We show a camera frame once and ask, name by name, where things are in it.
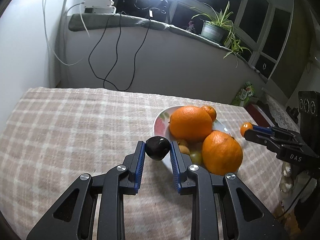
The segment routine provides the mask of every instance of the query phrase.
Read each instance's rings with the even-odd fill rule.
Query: flower pot
[[[217,25],[208,24],[208,21],[205,21],[203,24],[201,36],[209,39],[210,41],[223,45],[228,35],[228,30],[223,29]]]

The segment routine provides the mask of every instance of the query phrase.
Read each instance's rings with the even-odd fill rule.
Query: white wall
[[[269,79],[267,84],[262,89],[264,92],[272,96],[276,99],[279,103],[283,106],[286,105],[288,102],[287,96],[283,93],[283,91],[277,86],[277,84],[272,80]]]
[[[299,109],[299,91],[317,91],[320,92],[320,25],[311,12],[315,36],[311,43],[310,60],[308,66],[303,71],[299,83],[288,100],[287,106],[291,108],[297,107]]]
[[[320,92],[320,69],[318,69],[315,65],[308,66],[307,69],[304,70],[300,81],[292,93],[287,105],[291,108],[297,107],[299,109],[299,99],[298,92],[299,91],[317,91]]]
[[[0,18],[0,133],[28,88],[55,87],[60,81],[57,61],[47,52],[41,1],[12,0]],[[83,0],[47,0],[46,26],[52,46],[65,3],[68,7],[79,1]]]
[[[130,84],[134,54],[141,45],[146,28],[125,27],[119,41],[119,59],[109,80],[124,90]],[[95,78],[88,64],[88,55],[103,30],[67,30],[66,55],[69,63],[84,59],[67,67],[65,84],[73,88],[100,88],[102,81]],[[91,62],[99,77],[105,77],[116,60],[116,40],[119,28],[107,29],[94,51]],[[264,82],[242,60],[236,68],[236,57],[223,59],[226,51],[206,45],[168,30],[149,30],[146,41],[137,55],[136,75],[130,92],[156,93],[229,104],[245,82],[253,83],[261,92]],[[106,83],[106,88],[113,89]]]

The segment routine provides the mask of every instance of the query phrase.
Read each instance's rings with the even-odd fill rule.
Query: green snack bag
[[[245,107],[249,102],[250,98],[255,98],[256,92],[253,85],[250,82],[246,82],[245,86],[239,90],[236,97],[232,100],[233,106]]]

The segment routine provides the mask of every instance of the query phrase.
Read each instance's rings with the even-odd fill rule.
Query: lace cloth
[[[300,127],[287,114],[285,107],[276,101],[272,96],[265,95],[266,103],[269,106],[270,113],[280,128],[291,131],[300,131]]]

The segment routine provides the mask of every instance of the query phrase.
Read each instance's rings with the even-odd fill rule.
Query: small orange
[[[202,106],[201,108],[204,109],[210,115],[212,122],[216,120],[217,112],[212,106]]]
[[[212,132],[212,120],[200,107],[182,106],[171,114],[169,130],[177,140],[202,142]]]
[[[236,172],[242,158],[240,144],[227,133],[212,131],[202,144],[203,163],[210,173],[224,176]]]
[[[253,129],[252,123],[244,122],[240,127],[241,136],[244,137],[244,132],[249,130],[249,129]]]

